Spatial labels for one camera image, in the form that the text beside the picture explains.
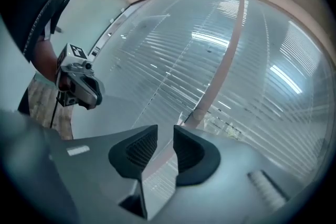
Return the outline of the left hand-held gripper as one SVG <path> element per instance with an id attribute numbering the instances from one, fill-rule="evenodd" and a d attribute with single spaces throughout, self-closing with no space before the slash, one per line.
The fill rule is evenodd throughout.
<path id="1" fill-rule="evenodd" d="M 68 79 L 68 91 L 58 90 L 58 81 L 62 76 Z M 55 77 L 57 101 L 63 107 L 77 104 L 91 110 L 101 104 L 104 85 L 94 77 L 92 63 L 83 49 L 67 43 L 57 59 Z"/>

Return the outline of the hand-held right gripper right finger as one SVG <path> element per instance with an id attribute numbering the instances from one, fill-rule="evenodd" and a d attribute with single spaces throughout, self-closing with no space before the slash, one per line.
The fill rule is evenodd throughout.
<path id="1" fill-rule="evenodd" d="M 174 127 L 175 191 L 151 223 L 258 223 L 298 193 L 298 180 L 247 143 Z"/>

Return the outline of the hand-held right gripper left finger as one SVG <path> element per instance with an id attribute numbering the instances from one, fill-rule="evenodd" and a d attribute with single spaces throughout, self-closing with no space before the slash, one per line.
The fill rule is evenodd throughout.
<path id="1" fill-rule="evenodd" d="M 48 136 L 52 160 L 75 203 L 79 223 L 148 222 L 142 172 L 157 139 L 157 125 L 68 141 Z"/>

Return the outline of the person's left hand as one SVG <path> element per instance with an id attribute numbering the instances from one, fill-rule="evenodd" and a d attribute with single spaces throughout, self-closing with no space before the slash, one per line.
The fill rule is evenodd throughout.
<path id="1" fill-rule="evenodd" d="M 58 90 L 59 91 L 68 91 L 69 90 L 69 83 L 66 76 L 60 77 L 58 81 Z"/>

